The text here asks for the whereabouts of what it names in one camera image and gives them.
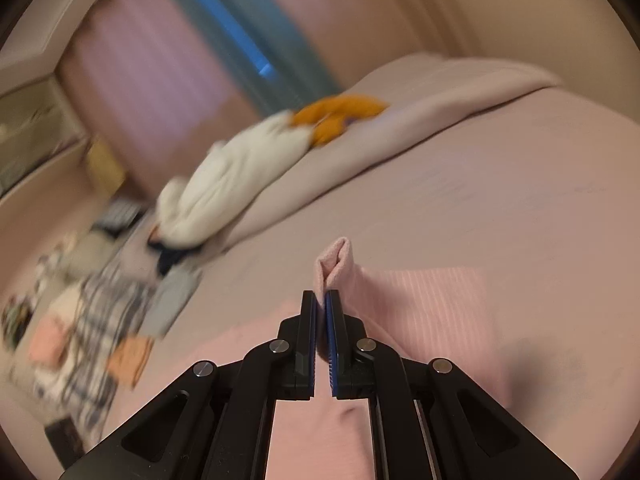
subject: mattress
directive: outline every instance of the mattress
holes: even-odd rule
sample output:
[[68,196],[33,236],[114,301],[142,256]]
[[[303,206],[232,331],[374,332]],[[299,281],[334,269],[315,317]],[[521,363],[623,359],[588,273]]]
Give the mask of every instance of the mattress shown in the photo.
[[[159,391],[198,344],[300,298],[315,257],[347,236],[371,268],[481,269],[510,412],[598,480],[640,419],[639,157],[640,126],[562,89],[476,114],[209,262],[137,390]],[[121,388],[106,433],[147,401]]]

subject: orange garment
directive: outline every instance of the orange garment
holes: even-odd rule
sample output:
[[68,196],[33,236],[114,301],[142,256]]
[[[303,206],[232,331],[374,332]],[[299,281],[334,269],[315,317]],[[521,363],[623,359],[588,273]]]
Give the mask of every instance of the orange garment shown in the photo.
[[363,95],[325,97],[302,108],[293,116],[292,125],[316,124],[311,140],[314,148],[341,136],[349,121],[373,118],[387,107],[388,104]]
[[145,369],[153,345],[153,338],[137,335],[121,341],[107,362],[109,375],[119,384],[133,388]]

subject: gray garment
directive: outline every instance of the gray garment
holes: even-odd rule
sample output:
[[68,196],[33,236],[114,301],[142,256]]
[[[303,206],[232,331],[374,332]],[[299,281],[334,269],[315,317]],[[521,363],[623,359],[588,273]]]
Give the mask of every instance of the gray garment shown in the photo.
[[156,290],[139,334],[164,337],[198,288],[199,283],[199,272],[183,266],[171,269]]

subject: white cloth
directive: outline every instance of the white cloth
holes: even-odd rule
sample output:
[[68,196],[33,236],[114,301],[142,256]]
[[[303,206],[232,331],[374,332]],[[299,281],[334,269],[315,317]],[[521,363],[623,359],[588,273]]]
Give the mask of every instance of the white cloth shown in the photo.
[[173,178],[158,197],[162,242],[197,246],[229,224],[309,149],[311,126],[292,127],[285,110],[216,142],[189,181]]

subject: peach cloth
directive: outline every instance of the peach cloth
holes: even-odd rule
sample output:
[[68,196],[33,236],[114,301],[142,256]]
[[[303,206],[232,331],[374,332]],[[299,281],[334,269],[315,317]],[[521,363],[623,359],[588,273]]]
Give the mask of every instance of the peach cloth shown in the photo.
[[[354,263],[351,242],[339,238],[314,266],[314,291],[322,307],[325,291],[332,288],[340,291],[345,314],[359,317],[369,337],[415,361],[446,357],[509,405],[507,373],[476,270],[367,270]],[[319,319],[324,332],[324,314]]]
[[138,384],[151,354],[154,340],[151,337],[130,336],[113,351],[107,362],[107,371],[118,384],[133,388]]
[[[368,272],[353,263],[351,245],[345,238],[334,242],[314,269],[316,294],[337,287],[347,311],[362,317],[370,336],[413,359],[450,356],[498,400],[507,398],[490,323],[482,318],[482,283],[473,270]],[[357,301],[354,294],[362,294],[362,300]],[[398,299],[395,314],[385,317],[383,303],[371,301],[375,297]],[[275,338],[280,322],[299,311],[299,303],[286,303],[267,317],[204,343],[172,363],[166,374],[146,376],[115,420],[124,423],[194,362],[207,359],[222,365],[242,359],[254,346]],[[276,404],[267,478],[294,478],[296,471],[304,471],[306,480],[374,479],[367,402],[335,400],[328,364],[320,359],[316,362],[315,397],[309,402]]]
[[68,340],[69,326],[58,316],[45,315],[38,323],[29,344],[29,361],[50,370],[58,370]]

